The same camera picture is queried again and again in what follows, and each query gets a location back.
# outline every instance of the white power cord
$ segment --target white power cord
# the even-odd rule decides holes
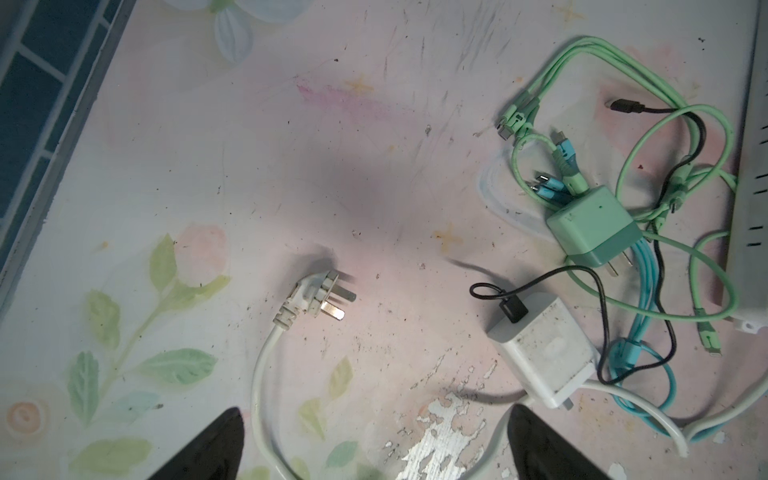
[[[272,465],[277,470],[278,475],[285,480],[299,480],[291,472],[291,469],[285,462],[274,452],[272,445],[266,437],[264,431],[264,425],[261,422],[261,385],[264,382],[264,373],[266,372],[266,365],[269,362],[272,350],[277,345],[277,340],[283,335],[285,330],[279,325],[275,325],[272,328],[269,336],[264,342],[264,346],[261,347],[259,357],[256,359],[256,367],[253,368],[253,384],[251,391],[251,413],[250,413],[250,427],[253,430],[253,439],[256,441],[256,447],[261,452],[264,460]]]
[[[344,311],[332,304],[328,299],[331,294],[337,295],[348,302],[354,302],[357,295],[337,285],[339,274],[333,270],[315,273],[302,278],[293,288],[293,292],[285,299],[280,311],[273,320],[272,328],[264,345],[261,347],[253,367],[253,382],[251,383],[251,413],[250,426],[253,430],[253,440],[264,459],[272,465],[283,480],[300,480],[284,460],[275,453],[269,439],[266,437],[264,425],[261,422],[261,386],[264,383],[266,366],[270,361],[272,351],[277,341],[286,332],[293,321],[301,313],[311,313],[318,316],[320,312],[330,315],[337,320],[344,318]]]
[[[735,419],[746,409],[751,407],[752,404],[760,400],[760,397],[766,395],[766,391],[768,391],[768,371],[763,374],[763,378],[761,378],[760,381],[755,384],[755,386],[749,392],[745,392],[742,395],[742,399],[734,403],[730,408],[716,415],[697,420],[696,422],[687,425],[683,429],[685,439],[690,442],[698,432],[711,429],[712,427],[722,425],[725,422]]]
[[[664,412],[659,410],[653,403],[648,402],[643,397],[632,393],[629,390],[622,389],[621,387],[615,385],[603,385],[596,380],[587,380],[584,382],[584,385],[581,388],[599,390],[600,392],[616,395],[624,400],[632,402],[637,407],[645,410],[650,416],[654,417],[656,421],[659,422],[662,427],[664,427],[665,430],[667,430],[667,433],[670,434],[672,441],[677,447],[677,454],[681,458],[686,458],[688,456],[688,442],[683,435],[683,431],[680,430],[680,427],[675,425],[675,422],[673,422],[671,418],[664,414]]]
[[[298,282],[293,292],[288,296],[286,301],[283,302],[280,311],[275,316],[275,326],[266,338],[253,369],[251,402],[253,408],[251,412],[253,438],[261,455],[273,468],[275,468],[283,480],[301,479],[296,477],[284,460],[275,453],[273,446],[266,436],[266,431],[261,421],[261,386],[263,384],[264,375],[266,374],[266,367],[278,340],[283,333],[290,328],[299,314],[312,313],[314,316],[317,316],[319,312],[322,311],[337,319],[342,319],[344,317],[344,312],[328,301],[330,294],[335,293],[350,302],[355,301],[356,296],[354,293],[336,285],[338,279],[339,274],[337,272],[329,271],[304,277]],[[733,404],[729,409],[716,415],[697,420],[686,426],[684,429],[680,429],[669,416],[660,411],[655,405],[641,396],[626,389],[622,389],[621,387],[603,385],[595,380],[587,380],[581,388],[616,395],[628,402],[632,402],[638,408],[643,409],[649,415],[654,417],[667,433],[669,433],[677,447],[678,455],[682,458],[686,458],[689,454],[688,442],[690,442],[698,432],[702,432],[703,430],[734,419],[766,394],[766,391],[768,390],[768,371],[766,371],[754,388],[749,392],[746,392],[743,395],[743,398],[739,402]],[[523,396],[516,403],[530,406],[533,402],[534,400],[532,397]],[[465,472],[459,480],[473,480],[482,477],[485,472],[487,472],[488,468],[492,465],[493,458],[495,458],[502,446],[506,425],[509,422],[510,415],[511,407],[499,419],[483,456],[472,466],[472,468]]]
[[[491,439],[488,441],[488,446],[485,447],[485,453],[482,457],[466,472],[464,475],[458,478],[458,480],[471,480],[473,478],[481,478],[488,469],[493,465],[493,459],[496,458],[498,451],[502,448],[505,433],[507,432],[507,424],[509,423],[509,416],[512,414],[512,407],[515,405],[525,405],[530,407],[533,405],[534,400],[528,395],[522,396],[517,402],[513,403],[504,415],[498,420],[496,428],[493,430]]]

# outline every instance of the painted leaf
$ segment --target painted leaf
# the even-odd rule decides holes
[[[253,48],[253,31],[248,15],[236,5],[229,5],[216,13],[214,38],[224,58],[233,64],[242,62]]]
[[[256,467],[237,474],[237,480],[270,480],[270,470],[267,467]]]
[[[371,465],[357,464],[357,476],[355,480],[384,480],[384,474]]]
[[[310,480],[310,468],[306,466],[306,462],[299,457],[293,457],[290,461],[291,470],[299,480]]]
[[[331,380],[328,381],[328,393],[332,399],[338,399],[344,395],[346,389],[349,387],[349,382],[352,382],[352,364],[349,363],[349,359],[344,359],[339,362],[339,365],[331,372]]]
[[[309,399],[299,407],[299,421],[308,432],[326,439],[326,420],[320,399]]]
[[[157,393],[131,392],[105,409],[98,419],[106,422],[132,423],[157,405],[159,399],[160,396]]]
[[[98,407],[98,361],[91,352],[80,352],[69,370],[69,403],[72,412],[88,426]]]
[[[211,13],[218,13],[224,10],[226,7],[232,5],[235,0],[212,0],[208,9]]]
[[[176,276],[176,253],[174,240],[167,233],[149,257],[149,278],[158,292],[165,290]]]
[[[97,440],[85,447],[69,466],[102,475],[124,476],[142,463],[151,449],[151,443],[136,437]]]
[[[357,451],[357,442],[341,442],[328,455],[326,467],[346,467]]]
[[[109,350],[120,345],[120,306],[106,293],[88,293],[88,324],[101,345]]]
[[[158,353],[144,360],[138,370],[165,383],[190,385],[209,376],[216,365],[216,357],[198,349],[179,349]]]
[[[203,286],[187,286],[177,281],[163,300],[160,310],[186,310],[219,293],[230,282],[228,276],[219,275]]]

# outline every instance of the black cable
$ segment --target black cable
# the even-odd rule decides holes
[[[676,108],[644,108],[643,112],[647,112],[650,114],[670,114],[672,112],[676,111]],[[701,151],[704,149],[704,142],[707,141],[707,127],[704,125],[703,120],[701,120],[701,117],[696,115],[693,112],[687,112],[685,114],[686,117],[691,119],[699,129],[699,143],[696,145],[696,149],[694,152],[688,156],[685,160],[681,161],[679,164],[675,165],[671,168],[669,173],[667,173],[667,176],[664,178],[664,182],[661,184],[661,193],[659,194],[659,200],[656,202],[656,208],[661,205],[661,201],[664,199],[664,195],[667,193],[667,188],[669,188],[670,180],[672,179],[672,175],[674,175],[675,171],[684,166],[688,165],[690,162],[696,160],[696,158],[701,154]]]
[[[525,285],[519,288],[516,288],[510,292],[507,292],[506,290],[502,289],[500,286],[494,285],[493,283],[486,283],[486,282],[475,283],[469,287],[469,294],[472,295],[474,298],[477,298],[480,300],[503,300],[503,299],[507,299],[512,296],[515,296],[518,293],[531,288],[537,283],[543,282],[550,276],[557,275],[558,273],[562,273],[562,272],[567,272],[569,270],[581,270],[582,272],[589,273],[589,275],[594,280],[595,285],[597,285],[598,287],[598,297],[600,298],[600,315],[603,319],[603,352],[600,355],[600,360],[598,361],[598,368],[597,368],[598,380],[600,381],[600,383],[602,383],[603,385],[615,385],[621,382],[622,380],[626,379],[629,375],[635,373],[638,370],[644,370],[644,369],[650,368],[649,366],[634,367],[633,369],[630,369],[625,373],[621,374],[617,378],[610,379],[610,380],[606,380],[603,377],[603,370],[605,367],[605,360],[607,358],[607,351],[608,351],[608,339],[611,338],[611,332],[608,329],[608,308],[607,308],[607,301],[605,299],[605,289],[603,288],[603,282],[600,280],[600,277],[598,276],[597,272],[595,272],[588,266],[581,266],[581,265],[561,266],[560,268],[556,268],[552,271],[549,271],[544,275],[540,276],[539,278],[533,279],[530,282],[526,283]],[[494,295],[483,295],[481,293],[476,293],[475,290],[481,287],[489,288],[498,293]]]
[[[676,111],[676,108],[643,108],[642,112],[652,113],[652,114],[670,114]],[[662,200],[664,199],[664,195],[667,193],[667,188],[669,187],[670,180],[672,178],[672,175],[674,172],[684,166],[689,164],[690,162],[696,160],[696,158],[701,154],[701,151],[704,148],[704,142],[707,140],[707,127],[704,125],[704,122],[701,120],[701,117],[696,115],[693,112],[687,112],[684,114],[686,117],[690,118],[698,127],[699,129],[699,143],[696,146],[696,149],[694,152],[685,160],[681,161],[679,164],[672,167],[667,173],[667,176],[664,178],[664,182],[661,184],[661,192],[659,193],[659,199],[656,202],[656,207],[658,208],[661,205]],[[655,226],[652,226],[654,229],[654,233],[658,234],[658,230]],[[659,277],[658,281],[656,283],[656,291],[654,292],[654,302],[656,303],[656,307],[658,308],[659,312],[666,313],[667,311],[664,309],[664,306],[661,304],[661,289],[664,285],[664,277],[666,275],[666,270],[664,268],[664,257],[661,254],[661,247],[659,245],[658,240],[654,240],[654,253],[656,254],[656,261],[659,264]],[[617,378],[627,378],[631,373],[634,373],[638,370],[647,370],[647,369],[653,369],[659,366],[664,366],[667,363],[672,360],[672,358],[675,356],[675,353],[677,353],[677,336],[675,335],[674,328],[672,327],[672,322],[669,320],[664,320],[664,323],[667,325],[667,331],[669,332],[670,336],[670,352],[665,356],[662,360],[654,363],[649,363],[648,365],[642,365],[642,366],[636,366],[631,370],[628,370],[624,374],[618,376]]]

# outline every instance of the white charger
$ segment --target white charger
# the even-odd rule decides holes
[[[553,293],[532,293],[519,321],[503,318],[488,332],[525,391],[551,409],[559,407],[595,373],[598,351]]]

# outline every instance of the power plug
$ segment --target power plug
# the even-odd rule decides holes
[[[547,226],[577,265],[598,268],[643,238],[632,216],[608,190],[589,190],[547,219]]]
[[[525,391],[556,409],[595,373],[598,351],[559,297],[532,293],[522,303],[528,312],[500,320],[488,338]]]
[[[348,302],[354,302],[357,295],[340,286],[338,281],[339,273],[335,270],[305,276],[299,280],[293,292],[283,302],[273,322],[280,328],[288,330],[300,313],[318,316],[323,312],[337,320],[343,319],[344,310],[329,302],[328,297],[333,293]]]

